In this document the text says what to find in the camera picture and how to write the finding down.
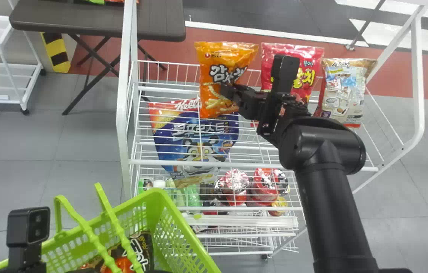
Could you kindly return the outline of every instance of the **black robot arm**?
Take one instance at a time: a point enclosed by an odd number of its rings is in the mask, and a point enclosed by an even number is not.
[[[240,115],[259,121],[257,133],[278,148],[281,165],[295,171],[315,272],[410,273],[379,270],[347,180],[364,166],[364,143],[343,124],[311,116],[290,95],[298,66],[299,59],[276,55],[271,92],[234,84],[222,85],[221,94]]]

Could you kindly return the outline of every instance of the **tile floor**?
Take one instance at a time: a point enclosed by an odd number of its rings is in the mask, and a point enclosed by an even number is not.
[[[30,116],[0,106],[0,260],[6,257],[6,215],[11,209],[51,205],[63,193],[86,219],[100,210],[92,185],[101,182],[113,206],[121,200],[115,130],[116,78],[105,78],[69,116],[61,116],[83,84],[82,76],[49,73],[30,101]],[[408,99],[380,98],[400,131],[410,132]],[[368,240],[381,267],[428,273],[428,100],[425,136],[413,151],[356,194]],[[364,175],[351,177],[355,185]],[[65,227],[73,227],[66,220]],[[300,253],[281,252],[268,262],[259,256],[214,256],[223,272],[313,272],[306,235]]]

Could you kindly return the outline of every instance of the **table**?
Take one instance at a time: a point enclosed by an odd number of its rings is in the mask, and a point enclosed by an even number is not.
[[[137,6],[138,40],[181,42],[185,40],[185,21],[182,0],[140,0]],[[122,35],[123,7],[119,5],[92,5],[82,0],[19,0],[9,17],[14,29],[46,33],[66,33],[89,53],[78,65],[94,57],[104,65],[104,70],[89,82],[89,72],[84,88],[63,111],[67,115],[81,98],[108,72],[117,77],[114,68],[120,56],[108,63],[97,51],[111,37]],[[92,49],[78,35],[104,36]],[[140,45],[146,58],[155,61]]]

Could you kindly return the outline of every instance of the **yellow and black striped post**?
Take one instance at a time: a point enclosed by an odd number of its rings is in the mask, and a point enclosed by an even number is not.
[[[60,33],[41,32],[44,41],[45,50],[50,58],[54,72],[67,73],[71,63],[67,57],[64,40]]]

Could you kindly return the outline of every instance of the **dark table top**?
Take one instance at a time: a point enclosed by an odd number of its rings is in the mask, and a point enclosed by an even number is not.
[[[52,0],[20,0],[10,14],[14,29],[121,37],[123,8],[118,5]],[[182,0],[140,0],[138,39],[185,40]]]

